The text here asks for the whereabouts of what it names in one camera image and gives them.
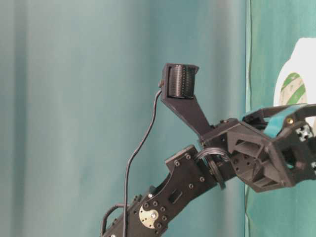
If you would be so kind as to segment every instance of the bolt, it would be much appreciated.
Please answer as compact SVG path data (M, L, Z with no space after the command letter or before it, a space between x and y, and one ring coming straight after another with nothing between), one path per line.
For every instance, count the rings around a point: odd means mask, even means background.
M156 218L157 218L157 215L156 215L156 213L153 212L153 213L150 215L150 217L153 218L153 219L156 219Z
M288 124L292 124L292 123L294 123L294 120L293 120L292 118L287 118L287 120L286 120L286 121L287 121L287 123L288 123Z

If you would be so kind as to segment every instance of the fabric backdrop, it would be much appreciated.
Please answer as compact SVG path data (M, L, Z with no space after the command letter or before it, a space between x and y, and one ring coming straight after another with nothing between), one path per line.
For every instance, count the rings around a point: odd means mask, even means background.
M274 87L299 38L316 37L316 1L248 1L251 107L272 106ZM248 236L314 237L316 185L305 181L291 189L246 194Z
M210 123L244 113L243 0L2 0L0 30L2 237L99 235L123 200L166 62L200 66L195 93ZM196 140L159 103L129 199ZM164 236L242 237L244 186L227 186L194 200Z

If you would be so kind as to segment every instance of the teal curtain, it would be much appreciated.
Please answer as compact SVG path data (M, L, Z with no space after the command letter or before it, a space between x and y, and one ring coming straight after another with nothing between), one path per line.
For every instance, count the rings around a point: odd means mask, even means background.
M248 1L249 90L252 108L272 106L274 86L299 38L316 37L316 1ZM315 182L291 189L246 193L247 234L250 237L314 237Z
M244 113L243 0L3 0L0 29L2 237L99 235L123 200L166 62L200 66L195 93L210 123ZM159 103L129 199L189 144L195 134ZM243 183L194 200L164 236L244 236Z

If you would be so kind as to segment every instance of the tape roll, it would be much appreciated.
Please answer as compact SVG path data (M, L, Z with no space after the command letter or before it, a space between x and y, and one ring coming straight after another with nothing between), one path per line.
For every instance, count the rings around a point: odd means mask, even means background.
M297 41L290 59L282 67L275 88L274 106L316 103L316 38ZM315 117L306 118L316 134Z

